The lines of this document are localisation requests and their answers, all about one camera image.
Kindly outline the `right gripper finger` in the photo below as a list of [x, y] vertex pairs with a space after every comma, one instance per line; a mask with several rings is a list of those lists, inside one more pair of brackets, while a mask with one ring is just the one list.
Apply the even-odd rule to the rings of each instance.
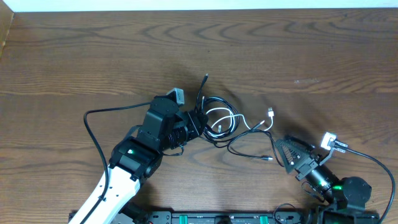
[[286, 172], [289, 174], [303, 158], [303, 146], [295, 139], [276, 140], [277, 150], [282, 158]]
[[315, 146], [314, 146], [313, 144], [309, 144], [309, 143], [307, 143], [307, 142], [305, 142], [305, 141], [303, 141], [303, 140], [301, 140], [301, 139], [298, 139], [298, 138], [296, 138], [296, 137], [294, 137], [294, 136], [286, 135], [286, 136], [285, 136], [285, 140], [288, 140], [288, 141], [290, 141], [290, 142], [293, 142], [293, 143], [295, 143], [295, 144], [298, 144], [299, 146], [304, 147], [304, 148], [305, 148], [306, 150], [308, 150], [308, 151], [312, 151], [312, 150], [314, 150], [314, 148], [315, 148]]

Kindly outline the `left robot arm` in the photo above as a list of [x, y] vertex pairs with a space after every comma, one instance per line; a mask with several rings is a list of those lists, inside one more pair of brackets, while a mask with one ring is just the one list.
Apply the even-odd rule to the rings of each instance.
[[98, 185], [71, 223], [111, 223], [159, 168], [164, 152], [201, 136], [208, 122], [200, 111], [180, 111], [172, 95], [156, 96], [148, 105], [143, 124], [133, 126], [103, 161]]

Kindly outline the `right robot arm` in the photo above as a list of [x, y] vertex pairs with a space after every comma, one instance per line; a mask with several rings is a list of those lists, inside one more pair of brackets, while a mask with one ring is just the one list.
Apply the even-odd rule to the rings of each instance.
[[339, 142], [337, 135], [325, 133], [320, 147], [328, 153], [316, 155], [314, 146], [292, 136], [276, 141], [276, 148], [282, 157], [287, 173], [296, 171], [298, 181], [306, 180], [311, 188], [336, 209], [347, 213], [360, 213], [370, 199], [372, 188], [359, 177], [337, 178], [325, 165], [333, 153], [346, 152], [347, 144]]

